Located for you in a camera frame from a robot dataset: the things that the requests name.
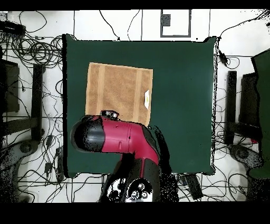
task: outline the black cable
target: black cable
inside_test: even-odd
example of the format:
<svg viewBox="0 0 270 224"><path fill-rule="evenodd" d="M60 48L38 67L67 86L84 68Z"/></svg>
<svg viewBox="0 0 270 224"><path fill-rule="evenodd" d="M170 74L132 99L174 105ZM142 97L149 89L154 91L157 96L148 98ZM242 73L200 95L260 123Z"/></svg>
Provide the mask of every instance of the black cable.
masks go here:
<svg viewBox="0 0 270 224"><path fill-rule="evenodd" d="M30 195L32 195L32 196L34 197L34 199L33 199L33 201L32 201L31 203L34 203L34 201L35 201L35 195L34 195L34 194L29 193L29 192L26 192L26 191L22 191L22 190L21 190L21 189L19 189L19 188L18 188L18 190L19 190L21 193L26 193L26 194L30 194Z"/></svg>
<svg viewBox="0 0 270 224"><path fill-rule="evenodd" d="M233 196L233 194L232 194L232 190L231 190L231 184L230 184L230 179L233 177L233 176L235 176L235 175L240 175L240 176L243 176L244 178L246 178L247 179L247 181L249 182L249 180L248 180L248 178L245 176L245 175L243 175L243 174L241 174L241 173L234 173L234 174L232 174L232 175L230 175L229 176L229 178L228 178L228 189L229 189L229 193L230 193L230 196L232 196L232 198L235 200L235 201L237 201L235 198L234 198L234 196Z"/></svg>
<svg viewBox="0 0 270 224"><path fill-rule="evenodd" d="M115 32L114 32L112 26L107 22L107 20L105 20L105 18L103 17L103 15L102 15L102 13L101 13L100 10L99 10L99 13L100 13L101 17L103 18L103 20L104 20L104 21L110 26L110 28L112 29L112 32L113 32L114 36L116 36L116 37L117 37L117 40L120 41L120 37L118 37L118 36L115 34Z"/></svg>
<svg viewBox="0 0 270 224"><path fill-rule="evenodd" d="M188 201L190 202L190 199L188 198L188 196L186 195L186 193L184 193L184 191L179 186L177 186L177 187L185 195L185 197L188 199Z"/></svg>
<svg viewBox="0 0 270 224"><path fill-rule="evenodd" d="M72 190L71 190L71 202L74 202L74 201L75 201L75 193L78 192L80 189L83 188L83 186L86 184L86 182L87 182L87 180L88 180L89 178L101 178L101 177L103 177L103 176L88 176L88 177L85 179L85 181L83 182L83 185L82 185L79 189L77 189L76 191L74 191L73 194L72 194Z"/></svg>
<svg viewBox="0 0 270 224"><path fill-rule="evenodd" d="M20 21L20 24L21 24L21 25L22 25L21 15L22 15L23 12L24 12L24 11L21 11L21 13L19 14L19 21ZM39 11L36 11L36 12L42 15L42 17L45 19L45 24L44 24L41 28L39 28L39 29L37 29L37 30L35 30L35 31L26 31L27 33L34 33L34 32L36 32L36 31L39 31L39 30L41 30L44 26L46 26L46 24L47 24L47 20L46 20L45 16L44 16L42 13L40 13Z"/></svg>
<svg viewBox="0 0 270 224"><path fill-rule="evenodd" d="M141 11L141 10L138 10L138 12L136 13L136 15L132 18L132 20L131 20L131 22L130 22L130 24L129 24L129 28L130 28L130 26L131 26L132 21L133 21L134 18L139 14L140 11Z"/></svg>

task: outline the small object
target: small object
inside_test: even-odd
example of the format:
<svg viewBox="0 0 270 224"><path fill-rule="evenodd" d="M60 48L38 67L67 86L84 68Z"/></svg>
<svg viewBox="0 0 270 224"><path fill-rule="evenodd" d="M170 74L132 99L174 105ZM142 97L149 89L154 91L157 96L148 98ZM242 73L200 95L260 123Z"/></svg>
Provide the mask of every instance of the small object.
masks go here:
<svg viewBox="0 0 270 224"><path fill-rule="evenodd" d="M142 197L143 199L146 199L147 196L148 196L147 192L143 192L143 193L141 194L141 197Z"/></svg>
<svg viewBox="0 0 270 224"><path fill-rule="evenodd" d="M253 144L256 144L256 143L258 143L256 140L254 140L254 139L250 139L251 140L251 142L253 143Z"/></svg>
<svg viewBox="0 0 270 224"><path fill-rule="evenodd" d="M110 120L117 120L119 114L117 112L115 112L114 110L102 110L100 112L100 116L106 116Z"/></svg>

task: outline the tan towel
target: tan towel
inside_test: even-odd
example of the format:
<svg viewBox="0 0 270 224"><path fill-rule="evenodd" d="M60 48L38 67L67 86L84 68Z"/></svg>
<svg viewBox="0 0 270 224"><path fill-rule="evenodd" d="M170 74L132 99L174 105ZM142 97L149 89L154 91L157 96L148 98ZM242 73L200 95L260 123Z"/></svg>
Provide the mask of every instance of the tan towel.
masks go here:
<svg viewBox="0 0 270 224"><path fill-rule="evenodd" d="M150 121L153 70L90 63L86 89L86 115L114 110L127 122L146 126ZM145 93L149 90L149 107Z"/></svg>

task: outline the cable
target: cable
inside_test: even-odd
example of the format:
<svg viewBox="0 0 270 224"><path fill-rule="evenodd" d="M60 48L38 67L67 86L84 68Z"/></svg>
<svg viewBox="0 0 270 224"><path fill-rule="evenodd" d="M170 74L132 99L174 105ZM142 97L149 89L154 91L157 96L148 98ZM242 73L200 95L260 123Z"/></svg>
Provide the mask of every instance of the cable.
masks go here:
<svg viewBox="0 0 270 224"><path fill-rule="evenodd" d="M132 21L133 21L134 18L139 14L139 12L140 12L140 10L138 10L138 12L136 13L136 15L132 18L132 20L131 20L131 22L130 22L130 24L129 24L129 28L130 28L130 26L131 26Z"/></svg>
<svg viewBox="0 0 270 224"><path fill-rule="evenodd" d="M233 194L232 194L232 190L231 190L231 184L230 184L230 179L233 177L233 176L235 176L235 175L240 175L240 176L243 176L244 178L246 178L247 179L247 181L249 182L249 180L248 180L248 178L245 176L245 175L243 175L243 174L241 174L241 173L234 173L234 174L232 174L231 176L229 176L229 178L228 178L228 189L229 189L229 193L230 193L230 196L232 196L232 198L234 199L234 201L237 201L235 198L234 198L234 196L233 196Z"/></svg>
<svg viewBox="0 0 270 224"><path fill-rule="evenodd" d="M18 190L19 190L21 193L26 193L26 194L30 194L30 195L32 195L32 196L34 197L34 199L33 199L33 201L32 201L31 203L34 203L34 201L35 201L35 195L34 195L34 194L29 193L29 192L22 191L22 190L21 190L21 189L19 189L19 188L18 188Z"/></svg>
<svg viewBox="0 0 270 224"><path fill-rule="evenodd" d="M105 20L105 18L103 17L103 15L102 15L102 13L101 13L100 10L99 10L99 13L100 13L101 17L103 18L103 20L104 20L104 21L110 26L110 28L112 29L112 32L113 32L114 36L116 36L116 37L117 37L117 40L120 41L120 37L118 37L118 36L115 34L115 32L114 32L112 26L107 22L107 20Z"/></svg>
<svg viewBox="0 0 270 224"><path fill-rule="evenodd" d="M86 180L83 182L83 185L82 185L79 189L77 189L76 191L74 191L73 194L72 194L73 189L71 189L71 202L73 203L73 202L75 201L75 193L78 192L80 189L83 188L83 186L86 184L86 182L87 182L87 180L88 180L89 178L101 178L101 177L103 177L103 176L88 176L88 177L86 178Z"/></svg>
<svg viewBox="0 0 270 224"><path fill-rule="evenodd" d="M22 25L21 15L22 15L23 12L24 12L24 11L21 11L21 13L19 14L19 21L20 21L20 24L21 24L21 25ZM34 32L36 32L36 31L39 31L39 30L41 30L44 26L46 26L46 24L47 24L47 20L46 20L45 16L44 16L42 13L40 13L39 11L35 11L35 12L37 12L37 13L39 13L39 14L42 15L42 17L45 19L45 24L44 24L41 28L39 28L39 29L37 29L37 30L35 30L35 31L26 31L27 33L34 33Z"/></svg>

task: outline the white paper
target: white paper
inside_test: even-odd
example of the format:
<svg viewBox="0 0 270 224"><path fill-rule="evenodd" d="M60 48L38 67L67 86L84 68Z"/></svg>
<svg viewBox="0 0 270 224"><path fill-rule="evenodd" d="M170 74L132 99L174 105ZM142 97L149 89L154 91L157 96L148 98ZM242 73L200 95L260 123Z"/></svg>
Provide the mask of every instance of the white paper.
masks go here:
<svg viewBox="0 0 270 224"><path fill-rule="evenodd" d="M144 105L145 107L148 109L149 108L149 90L146 91L146 93L144 94Z"/></svg>

